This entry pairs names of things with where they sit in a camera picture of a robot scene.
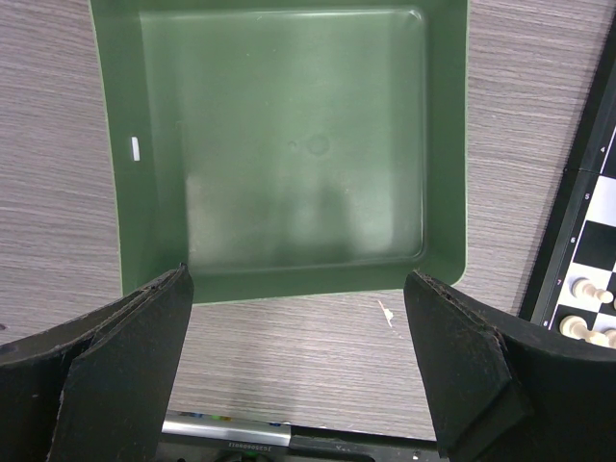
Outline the black white chessboard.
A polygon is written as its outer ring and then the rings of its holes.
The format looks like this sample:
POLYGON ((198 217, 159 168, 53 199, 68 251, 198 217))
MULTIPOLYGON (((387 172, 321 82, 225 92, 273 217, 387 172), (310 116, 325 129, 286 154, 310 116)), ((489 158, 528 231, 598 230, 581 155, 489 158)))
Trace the black white chessboard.
POLYGON ((567 280, 615 273, 615 40, 608 38, 579 121, 521 318, 549 339, 567 280))

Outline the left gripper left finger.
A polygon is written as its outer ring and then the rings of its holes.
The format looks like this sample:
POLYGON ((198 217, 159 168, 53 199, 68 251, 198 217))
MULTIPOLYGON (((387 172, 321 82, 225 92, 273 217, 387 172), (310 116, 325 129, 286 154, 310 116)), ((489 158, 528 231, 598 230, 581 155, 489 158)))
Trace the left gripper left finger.
POLYGON ((150 461, 193 305, 186 265, 1 346, 4 461, 150 461))

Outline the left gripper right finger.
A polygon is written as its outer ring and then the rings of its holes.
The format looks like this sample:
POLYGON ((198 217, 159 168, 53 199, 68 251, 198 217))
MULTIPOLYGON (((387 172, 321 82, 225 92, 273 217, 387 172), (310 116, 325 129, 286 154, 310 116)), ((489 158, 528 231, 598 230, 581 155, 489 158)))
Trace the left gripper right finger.
POLYGON ((439 453, 451 461, 611 461, 615 352, 419 272, 403 289, 439 453))

